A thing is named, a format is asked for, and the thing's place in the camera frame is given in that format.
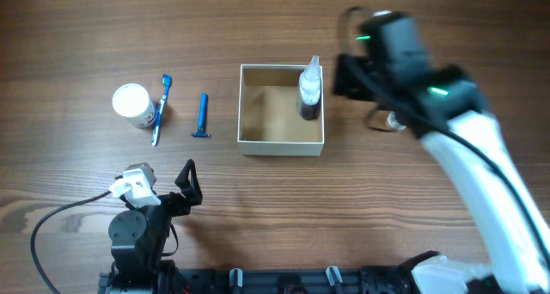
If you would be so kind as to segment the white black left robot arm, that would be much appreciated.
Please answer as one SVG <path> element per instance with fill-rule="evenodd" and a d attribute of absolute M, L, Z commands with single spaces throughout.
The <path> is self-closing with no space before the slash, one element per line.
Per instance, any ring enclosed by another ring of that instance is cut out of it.
<path fill-rule="evenodd" d="M 190 293 L 190 284 L 164 250 L 167 239 L 176 237 L 174 217 L 186 216 L 202 203 L 195 162 L 186 161 L 174 181 L 179 192 L 158 195 L 156 177 L 146 163 L 133 164 L 109 187 L 126 210 L 109 224 L 113 264 L 100 276 L 99 293 Z"/>

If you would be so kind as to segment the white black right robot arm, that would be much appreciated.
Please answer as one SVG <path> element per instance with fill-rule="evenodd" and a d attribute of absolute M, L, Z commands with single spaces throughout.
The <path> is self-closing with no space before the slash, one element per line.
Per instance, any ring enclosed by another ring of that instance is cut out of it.
<path fill-rule="evenodd" d="M 489 263 L 468 264 L 427 252 L 404 262 L 413 293 L 546 293 L 549 228 L 476 83 L 458 66 L 437 69 L 414 19 L 401 11 L 369 12 L 352 49 L 351 19 L 339 17 L 334 92 L 387 110 L 411 131 L 449 177 L 486 246 Z"/>

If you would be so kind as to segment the white printed tube bottle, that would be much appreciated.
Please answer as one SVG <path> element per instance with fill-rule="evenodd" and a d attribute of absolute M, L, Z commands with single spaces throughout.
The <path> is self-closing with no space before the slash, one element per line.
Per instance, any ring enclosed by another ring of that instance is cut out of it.
<path fill-rule="evenodd" d="M 388 117 L 386 118 L 386 127 L 391 131 L 391 132 L 399 132 L 399 131 L 402 131 L 402 130 L 405 130 L 406 129 L 406 126 L 401 124 L 398 120 L 397 120 L 397 116 L 396 116 L 396 113 L 395 112 L 390 112 L 388 114 Z"/>

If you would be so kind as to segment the blue disposable razor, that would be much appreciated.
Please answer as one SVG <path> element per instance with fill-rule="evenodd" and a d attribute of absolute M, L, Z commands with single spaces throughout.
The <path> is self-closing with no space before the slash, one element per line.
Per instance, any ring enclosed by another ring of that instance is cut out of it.
<path fill-rule="evenodd" d="M 197 131 L 192 133 L 194 138 L 209 138 L 211 136 L 210 133 L 206 131 L 207 105 L 208 95 L 203 93 L 200 100 Z"/>

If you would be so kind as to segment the open cardboard box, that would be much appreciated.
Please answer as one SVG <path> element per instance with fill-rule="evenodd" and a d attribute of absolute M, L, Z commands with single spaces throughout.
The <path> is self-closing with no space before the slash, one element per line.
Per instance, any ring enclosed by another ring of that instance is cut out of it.
<path fill-rule="evenodd" d="M 324 113 L 298 112 L 299 64 L 243 64 L 240 68 L 237 145 L 245 156 L 319 156 Z"/>

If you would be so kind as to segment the blue white toothbrush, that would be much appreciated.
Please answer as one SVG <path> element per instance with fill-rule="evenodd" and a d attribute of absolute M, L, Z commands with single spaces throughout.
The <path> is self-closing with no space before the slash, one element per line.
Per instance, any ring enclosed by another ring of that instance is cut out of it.
<path fill-rule="evenodd" d="M 168 100 L 168 94 L 172 85 L 172 81 L 173 79 L 169 74 L 162 75 L 162 85 L 164 86 L 164 94 L 162 95 L 162 98 L 159 100 L 159 103 L 158 103 L 156 124 L 153 129 L 152 138 L 151 138 L 151 144 L 153 147 L 156 147 L 159 144 L 160 130 L 161 130 L 161 124 L 162 124 L 162 113 L 164 111 L 165 104 Z"/>

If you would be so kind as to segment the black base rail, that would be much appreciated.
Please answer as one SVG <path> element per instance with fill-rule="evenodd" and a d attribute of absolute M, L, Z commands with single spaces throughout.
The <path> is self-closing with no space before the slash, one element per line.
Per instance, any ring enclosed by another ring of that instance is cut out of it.
<path fill-rule="evenodd" d="M 312 294 L 408 294 L 413 284 L 398 266 L 364 266 L 341 269 L 339 280 L 331 281 L 327 269 L 245 271 L 233 285 L 228 271 L 181 269 L 185 292 L 192 294 L 277 294 L 289 284 L 300 285 Z"/>

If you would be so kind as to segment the white cylindrical cup container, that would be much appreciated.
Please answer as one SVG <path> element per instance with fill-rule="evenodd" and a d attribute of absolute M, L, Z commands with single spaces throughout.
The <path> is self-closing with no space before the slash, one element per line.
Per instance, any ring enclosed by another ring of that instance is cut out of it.
<path fill-rule="evenodd" d="M 127 83 L 113 94 L 114 111 L 126 118 L 136 128 L 151 126 L 156 120 L 156 107 L 145 87 Z"/>

